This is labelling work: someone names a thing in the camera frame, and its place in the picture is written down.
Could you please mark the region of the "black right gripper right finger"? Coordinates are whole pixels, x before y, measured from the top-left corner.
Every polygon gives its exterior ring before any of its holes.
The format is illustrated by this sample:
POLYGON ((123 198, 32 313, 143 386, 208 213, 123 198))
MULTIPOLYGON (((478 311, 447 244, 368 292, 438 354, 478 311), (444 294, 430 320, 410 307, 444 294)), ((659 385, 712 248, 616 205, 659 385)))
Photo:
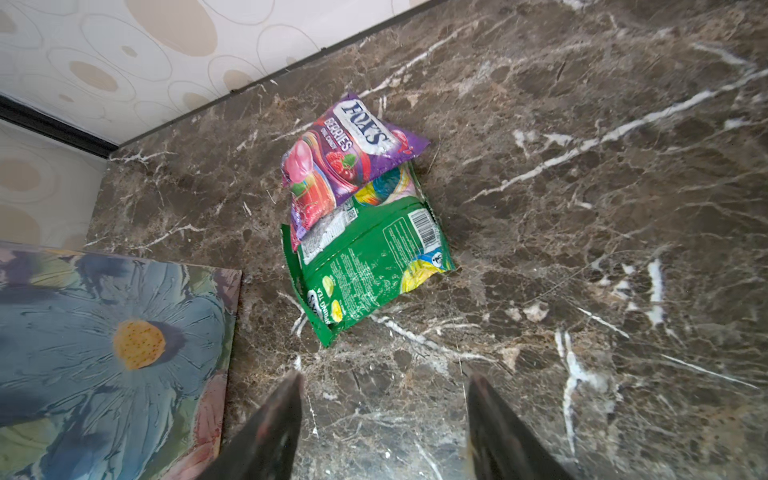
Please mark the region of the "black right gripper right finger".
POLYGON ((467 456, 475 479, 570 479, 490 382, 470 377, 467 456))

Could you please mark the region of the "green spring tea snack bag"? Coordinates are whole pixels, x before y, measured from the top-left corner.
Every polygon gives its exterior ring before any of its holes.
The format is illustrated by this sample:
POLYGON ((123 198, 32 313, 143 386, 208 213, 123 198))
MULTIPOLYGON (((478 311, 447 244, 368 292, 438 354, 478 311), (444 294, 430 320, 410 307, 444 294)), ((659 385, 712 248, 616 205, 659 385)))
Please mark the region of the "green spring tea snack bag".
POLYGON ((298 303, 324 347, 431 276, 455 268, 409 163, 366 184, 301 242, 290 226, 281 230, 298 303))

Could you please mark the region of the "floral paper bag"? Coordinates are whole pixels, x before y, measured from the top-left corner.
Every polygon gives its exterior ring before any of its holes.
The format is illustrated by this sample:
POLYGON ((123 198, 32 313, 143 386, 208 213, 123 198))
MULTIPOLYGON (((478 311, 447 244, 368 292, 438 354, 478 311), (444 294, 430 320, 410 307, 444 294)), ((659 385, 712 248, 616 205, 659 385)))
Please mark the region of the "floral paper bag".
POLYGON ((198 477, 220 449, 240 284, 3 243, 2 477, 198 477))

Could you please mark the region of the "black corner frame post left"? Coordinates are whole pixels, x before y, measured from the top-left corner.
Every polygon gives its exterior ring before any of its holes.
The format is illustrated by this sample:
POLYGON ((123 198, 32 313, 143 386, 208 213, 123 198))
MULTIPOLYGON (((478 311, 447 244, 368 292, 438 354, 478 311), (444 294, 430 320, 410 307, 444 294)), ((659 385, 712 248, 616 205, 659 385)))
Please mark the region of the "black corner frame post left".
POLYGON ((106 159, 119 149, 107 140, 64 123, 5 95, 1 96, 1 119, 69 147, 106 159))

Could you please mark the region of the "purple pink snack bag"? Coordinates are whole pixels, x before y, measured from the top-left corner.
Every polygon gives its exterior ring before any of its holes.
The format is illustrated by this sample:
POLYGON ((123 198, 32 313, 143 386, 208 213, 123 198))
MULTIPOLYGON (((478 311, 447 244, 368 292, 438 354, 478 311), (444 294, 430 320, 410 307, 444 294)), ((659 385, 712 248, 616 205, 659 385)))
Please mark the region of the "purple pink snack bag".
POLYGON ((356 94, 333 104, 283 155, 297 248, 311 229, 368 183, 421 155, 429 140, 385 122, 356 94))

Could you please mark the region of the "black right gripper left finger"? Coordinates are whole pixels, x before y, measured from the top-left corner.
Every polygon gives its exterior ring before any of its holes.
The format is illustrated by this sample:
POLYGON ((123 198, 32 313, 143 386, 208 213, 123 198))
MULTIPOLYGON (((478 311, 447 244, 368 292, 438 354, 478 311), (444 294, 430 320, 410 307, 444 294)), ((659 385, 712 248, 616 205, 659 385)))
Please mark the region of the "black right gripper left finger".
POLYGON ((290 372, 199 478, 289 480, 301 433, 303 386, 304 376, 290 372))

